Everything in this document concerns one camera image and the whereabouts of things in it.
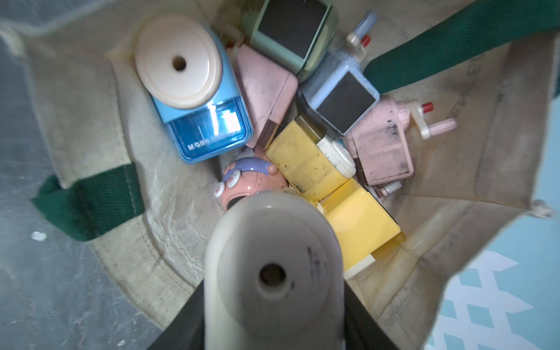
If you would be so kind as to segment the beige canvas tote bag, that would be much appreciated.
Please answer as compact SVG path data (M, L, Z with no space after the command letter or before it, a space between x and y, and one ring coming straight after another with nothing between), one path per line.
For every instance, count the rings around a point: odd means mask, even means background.
M179 160L132 62L157 15L204 23L222 1L109 1L41 27L1 22L27 69L55 176L34 205L89 241L129 300L169 326L203 276L219 210L211 169ZM558 1L383 1L375 76L435 97L460 130L416 153L389 212L405 241L350 283L399 349L443 344L443 293L529 210L559 62Z

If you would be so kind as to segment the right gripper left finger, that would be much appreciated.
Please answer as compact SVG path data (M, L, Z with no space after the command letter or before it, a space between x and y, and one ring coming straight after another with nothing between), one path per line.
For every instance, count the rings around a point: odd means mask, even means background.
M203 350L204 340L204 283L201 282L171 324L148 349Z

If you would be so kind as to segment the blue pencil sharpener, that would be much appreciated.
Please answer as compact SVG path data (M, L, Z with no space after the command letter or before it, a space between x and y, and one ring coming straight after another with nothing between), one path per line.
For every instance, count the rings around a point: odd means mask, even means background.
M141 30L134 58L185 163L200 163L252 139L232 64L210 27L181 15L157 17Z

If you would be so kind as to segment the cream pencil sharpener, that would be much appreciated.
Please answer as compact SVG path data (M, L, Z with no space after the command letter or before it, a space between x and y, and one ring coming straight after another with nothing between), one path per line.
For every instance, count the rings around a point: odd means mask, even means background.
M309 202L286 191L229 209L204 263L207 349L342 349L344 271L338 239Z

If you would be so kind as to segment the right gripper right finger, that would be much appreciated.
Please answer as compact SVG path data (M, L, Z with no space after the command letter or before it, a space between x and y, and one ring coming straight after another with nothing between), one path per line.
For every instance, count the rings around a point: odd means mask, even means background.
M398 350L347 282L344 285L344 338L346 349Z

